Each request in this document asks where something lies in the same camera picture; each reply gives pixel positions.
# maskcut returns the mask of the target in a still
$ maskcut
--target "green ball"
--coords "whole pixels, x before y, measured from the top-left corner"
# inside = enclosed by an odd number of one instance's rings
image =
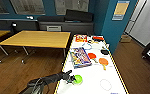
[[[75,75],[75,79],[76,79],[76,80],[74,80],[75,84],[81,84],[83,81],[83,79],[80,75]]]

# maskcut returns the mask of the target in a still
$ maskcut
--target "poster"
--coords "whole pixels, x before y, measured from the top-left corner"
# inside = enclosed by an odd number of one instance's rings
[[[118,1],[112,20],[123,20],[130,1]]]

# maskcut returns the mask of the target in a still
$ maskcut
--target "cabinet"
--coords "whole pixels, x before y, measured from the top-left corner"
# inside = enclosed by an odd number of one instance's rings
[[[40,30],[47,30],[47,26],[61,26],[61,31],[71,32],[74,34],[93,34],[93,23],[82,22],[38,22]]]

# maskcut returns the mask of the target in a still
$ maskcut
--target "floor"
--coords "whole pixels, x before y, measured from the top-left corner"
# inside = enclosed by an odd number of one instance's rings
[[[26,53],[21,47],[3,47],[10,54],[0,64],[0,94],[18,94],[30,80],[59,73],[62,69],[62,49],[27,48],[29,51],[36,49],[36,53],[25,61],[26,64],[22,64]],[[142,59],[142,51],[143,47],[132,40],[130,43],[119,43],[113,54],[130,94],[150,94],[150,62]],[[4,56],[0,49],[0,59]],[[54,93],[56,84],[49,85],[48,94]]]

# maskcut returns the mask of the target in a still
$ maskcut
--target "white wall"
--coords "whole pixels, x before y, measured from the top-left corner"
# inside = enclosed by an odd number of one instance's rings
[[[136,10],[131,18],[132,21],[135,21],[138,12],[140,11],[142,5],[146,0],[140,0]],[[143,8],[140,16],[135,22],[134,27],[130,31],[134,22],[130,21],[125,32],[129,33],[133,38],[146,46],[150,42],[150,0],[147,0],[145,7]]]

